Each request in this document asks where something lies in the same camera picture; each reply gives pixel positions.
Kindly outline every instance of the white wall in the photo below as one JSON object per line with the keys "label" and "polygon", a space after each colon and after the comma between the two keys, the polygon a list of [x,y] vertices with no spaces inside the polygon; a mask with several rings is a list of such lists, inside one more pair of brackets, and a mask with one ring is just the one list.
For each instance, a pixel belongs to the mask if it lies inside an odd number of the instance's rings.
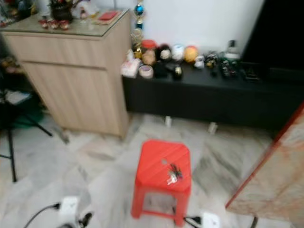
{"label": "white wall", "polygon": [[[113,7],[113,0],[92,0]],[[116,0],[133,9],[136,0]],[[144,36],[157,43],[196,45],[201,51],[225,50],[236,39],[242,50],[264,0],[144,0]]]}

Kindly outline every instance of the orange ball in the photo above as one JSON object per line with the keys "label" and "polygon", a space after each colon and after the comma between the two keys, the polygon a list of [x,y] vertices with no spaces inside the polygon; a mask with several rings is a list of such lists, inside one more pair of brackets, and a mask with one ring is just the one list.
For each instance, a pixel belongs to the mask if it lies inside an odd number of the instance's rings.
{"label": "orange ball", "polygon": [[199,55],[199,51],[195,46],[187,46],[185,50],[185,60],[188,63],[195,62],[195,58]]}

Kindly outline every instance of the red wooden furniture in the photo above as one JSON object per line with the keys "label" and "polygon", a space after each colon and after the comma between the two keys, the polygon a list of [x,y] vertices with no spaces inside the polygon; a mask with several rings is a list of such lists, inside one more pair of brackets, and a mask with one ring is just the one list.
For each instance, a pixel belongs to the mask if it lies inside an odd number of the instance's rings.
{"label": "red wooden furniture", "polygon": [[[180,168],[183,177],[168,185],[171,164]],[[147,192],[159,192],[172,195],[177,203],[175,214],[169,215],[156,211],[143,210],[143,201]],[[183,226],[188,199],[191,192],[191,167],[188,148],[181,143],[149,140],[142,145],[142,153],[137,167],[133,205],[131,214],[139,218],[142,213],[164,216]]]}

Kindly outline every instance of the black tripod stand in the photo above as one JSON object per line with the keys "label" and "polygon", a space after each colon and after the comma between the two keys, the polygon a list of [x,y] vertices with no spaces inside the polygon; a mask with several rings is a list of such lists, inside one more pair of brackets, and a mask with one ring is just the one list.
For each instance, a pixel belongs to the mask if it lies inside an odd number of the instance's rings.
{"label": "black tripod stand", "polygon": [[13,146],[13,136],[12,136],[12,125],[17,116],[24,116],[31,124],[19,122],[24,125],[31,125],[39,128],[49,136],[53,136],[49,131],[40,126],[36,121],[30,118],[16,105],[10,103],[6,98],[6,85],[5,79],[0,71],[0,129],[6,130],[9,142],[9,156],[0,154],[0,157],[10,159],[11,172],[13,182],[17,181],[16,169],[15,169],[15,158],[14,158],[14,146]]}

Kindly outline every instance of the glass top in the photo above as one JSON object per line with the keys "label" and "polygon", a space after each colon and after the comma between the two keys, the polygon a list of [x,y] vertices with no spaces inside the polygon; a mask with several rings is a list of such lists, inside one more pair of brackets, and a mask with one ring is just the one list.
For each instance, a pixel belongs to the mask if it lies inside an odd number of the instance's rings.
{"label": "glass top", "polygon": [[[103,13],[109,11],[109,9],[101,9],[95,18],[99,18]],[[83,36],[97,36],[102,37],[127,11],[128,9],[119,9],[121,12],[116,19],[114,19],[108,25],[97,25],[91,23],[94,19],[87,19],[86,22],[80,19],[73,19],[69,25],[68,30],[62,29],[44,29],[42,28],[39,20],[42,18],[41,15],[36,14],[24,20],[18,21],[14,24],[8,25],[7,27],[0,28],[0,31],[9,32],[37,32],[37,33],[49,33],[49,34],[70,34],[70,35],[83,35]]]}

